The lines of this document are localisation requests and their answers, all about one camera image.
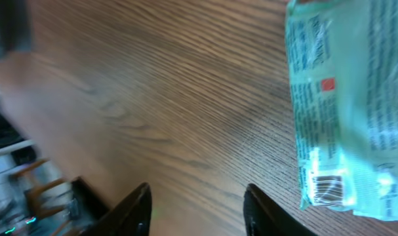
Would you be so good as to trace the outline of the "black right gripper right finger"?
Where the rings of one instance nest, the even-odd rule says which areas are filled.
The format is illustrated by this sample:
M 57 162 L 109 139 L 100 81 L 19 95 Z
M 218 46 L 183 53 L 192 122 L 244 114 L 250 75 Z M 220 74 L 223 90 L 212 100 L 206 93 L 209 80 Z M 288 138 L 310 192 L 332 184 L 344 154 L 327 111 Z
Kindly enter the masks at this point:
M 243 216 L 248 236 L 316 236 L 255 184 L 246 188 Z

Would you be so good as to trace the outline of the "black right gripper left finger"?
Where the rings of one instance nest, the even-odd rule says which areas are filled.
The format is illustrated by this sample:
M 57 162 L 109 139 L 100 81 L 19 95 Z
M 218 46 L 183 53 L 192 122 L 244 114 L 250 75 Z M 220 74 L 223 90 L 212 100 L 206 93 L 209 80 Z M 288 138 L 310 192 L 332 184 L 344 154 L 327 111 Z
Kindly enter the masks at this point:
M 80 236 L 148 236 L 151 224 L 152 195 L 148 183 L 140 184 L 115 208 Z

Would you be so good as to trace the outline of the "teal snack bar wrapper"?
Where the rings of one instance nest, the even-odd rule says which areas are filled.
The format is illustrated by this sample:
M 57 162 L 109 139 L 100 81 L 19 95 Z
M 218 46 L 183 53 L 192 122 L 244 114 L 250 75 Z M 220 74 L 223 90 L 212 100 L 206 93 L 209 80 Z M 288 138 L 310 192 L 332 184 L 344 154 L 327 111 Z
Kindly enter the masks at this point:
M 301 208 L 398 220 L 398 0 L 290 1 Z

